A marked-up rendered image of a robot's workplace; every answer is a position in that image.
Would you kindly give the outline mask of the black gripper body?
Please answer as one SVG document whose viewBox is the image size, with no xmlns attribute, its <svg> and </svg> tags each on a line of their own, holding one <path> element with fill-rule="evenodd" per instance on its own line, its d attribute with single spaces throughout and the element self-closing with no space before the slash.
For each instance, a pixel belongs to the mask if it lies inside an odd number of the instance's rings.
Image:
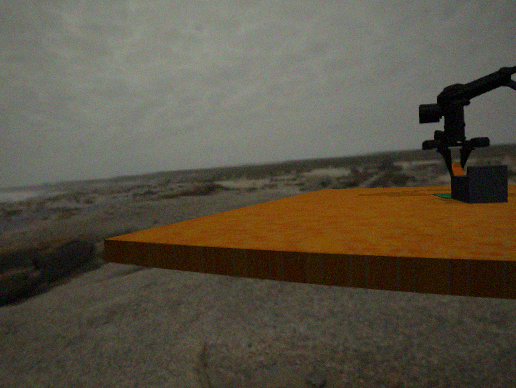
<svg viewBox="0 0 516 388">
<path fill-rule="evenodd" d="M 439 142 L 439 140 L 427 140 L 422 142 L 422 150 L 428 150 L 437 148 L 437 150 L 448 150 L 448 147 L 459 147 L 461 149 L 474 148 L 474 147 L 489 147 L 490 141 L 488 137 L 474 138 L 466 140 L 465 137 L 465 122 L 463 119 L 450 120 L 444 122 L 445 126 L 445 141 Z M 457 143 L 460 141 L 461 143 Z M 453 143 L 449 143 L 453 142 Z"/>
</svg>

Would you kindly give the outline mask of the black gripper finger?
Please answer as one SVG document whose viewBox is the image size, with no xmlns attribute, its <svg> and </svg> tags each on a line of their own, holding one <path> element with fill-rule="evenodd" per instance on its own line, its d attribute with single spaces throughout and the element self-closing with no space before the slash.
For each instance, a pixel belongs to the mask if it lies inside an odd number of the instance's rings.
<svg viewBox="0 0 516 388">
<path fill-rule="evenodd" d="M 460 159 L 460 163 L 461 163 L 461 166 L 462 166 L 462 169 L 464 168 L 465 166 L 465 163 L 466 161 L 468 160 L 469 156 L 470 156 L 470 153 L 472 150 L 475 150 L 476 148 L 466 148 L 466 149 L 461 149 L 460 150 L 460 153 L 461 153 L 461 159 Z"/>
<path fill-rule="evenodd" d="M 448 168 L 448 171 L 451 172 L 452 171 L 451 150 L 436 150 L 436 152 L 440 152 L 443 155 L 446 166 Z"/>
</svg>

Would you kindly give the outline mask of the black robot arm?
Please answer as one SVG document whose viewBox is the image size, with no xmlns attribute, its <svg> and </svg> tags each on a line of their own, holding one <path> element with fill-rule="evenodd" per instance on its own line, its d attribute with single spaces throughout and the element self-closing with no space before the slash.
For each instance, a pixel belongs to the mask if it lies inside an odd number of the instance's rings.
<svg viewBox="0 0 516 388">
<path fill-rule="evenodd" d="M 447 86 L 437 96 L 437 104 L 422 104 L 419 107 L 419 124 L 439 123 L 444 116 L 444 122 L 450 120 L 464 120 L 464 106 L 470 105 L 473 97 L 492 91 L 500 86 L 510 87 L 516 91 L 516 82 L 511 80 L 511 75 L 516 73 L 514 67 L 501 67 L 499 71 L 467 84 L 453 84 Z M 445 141 L 445 130 L 436 130 L 434 140 Z"/>
</svg>

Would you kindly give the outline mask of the orange l-shaped part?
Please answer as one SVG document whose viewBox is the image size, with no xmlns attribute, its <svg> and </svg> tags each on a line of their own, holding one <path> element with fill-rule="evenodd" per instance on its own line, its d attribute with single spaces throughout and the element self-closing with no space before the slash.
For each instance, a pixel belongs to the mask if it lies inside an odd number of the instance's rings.
<svg viewBox="0 0 516 388">
<path fill-rule="evenodd" d="M 450 177 L 451 176 L 458 176 L 458 175 L 464 175 L 464 171 L 462 169 L 460 162 L 452 162 L 452 171 L 449 172 Z"/>
</svg>

